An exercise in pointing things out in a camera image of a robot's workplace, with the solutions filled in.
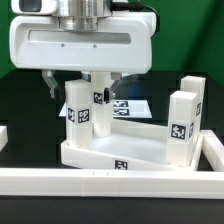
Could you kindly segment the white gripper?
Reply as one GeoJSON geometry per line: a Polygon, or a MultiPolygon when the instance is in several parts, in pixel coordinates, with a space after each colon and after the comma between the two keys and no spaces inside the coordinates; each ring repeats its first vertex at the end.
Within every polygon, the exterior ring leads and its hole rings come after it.
{"type": "Polygon", "coordinates": [[[18,16],[9,31],[10,58],[18,68],[43,69],[53,99],[58,97],[54,70],[112,72],[104,89],[108,104],[116,97],[121,73],[150,70],[155,30],[156,16],[150,12],[117,12],[89,32],[63,30],[53,16],[18,16]]]}

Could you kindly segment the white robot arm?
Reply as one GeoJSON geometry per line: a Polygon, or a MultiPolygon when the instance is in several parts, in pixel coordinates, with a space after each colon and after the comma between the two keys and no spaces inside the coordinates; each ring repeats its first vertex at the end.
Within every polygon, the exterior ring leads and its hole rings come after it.
{"type": "Polygon", "coordinates": [[[140,0],[11,0],[12,63],[40,69],[53,98],[54,72],[144,74],[152,67],[158,12],[140,0]]]}

